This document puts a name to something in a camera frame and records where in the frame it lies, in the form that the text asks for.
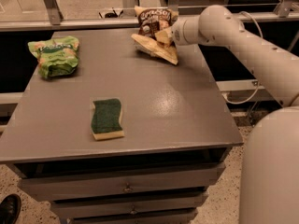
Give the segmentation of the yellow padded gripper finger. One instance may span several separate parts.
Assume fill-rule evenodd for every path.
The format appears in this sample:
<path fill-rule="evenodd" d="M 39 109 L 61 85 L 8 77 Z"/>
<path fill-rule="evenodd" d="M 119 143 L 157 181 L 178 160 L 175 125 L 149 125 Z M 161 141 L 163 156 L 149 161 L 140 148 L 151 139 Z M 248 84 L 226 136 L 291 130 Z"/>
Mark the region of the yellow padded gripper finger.
<path fill-rule="evenodd" d="M 155 34 L 155 38 L 158 42 L 166 44 L 167 46 L 170 46 L 173 42 L 172 38 L 172 31 L 170 27 L 167 27 Z"/>

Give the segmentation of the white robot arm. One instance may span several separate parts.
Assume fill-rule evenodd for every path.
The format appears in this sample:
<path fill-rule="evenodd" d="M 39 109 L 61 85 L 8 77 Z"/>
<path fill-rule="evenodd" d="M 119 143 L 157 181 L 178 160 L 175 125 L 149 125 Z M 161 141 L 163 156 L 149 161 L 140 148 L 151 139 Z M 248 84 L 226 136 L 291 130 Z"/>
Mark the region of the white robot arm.
<path fill-rule="evenodd" d="M 245 144 L 239 224 L 299 224 L 299 57 L 247 31 L 218 5 L 179 17 L 155 36 L 163 43 L 227 48 L 280 103 Z"/>

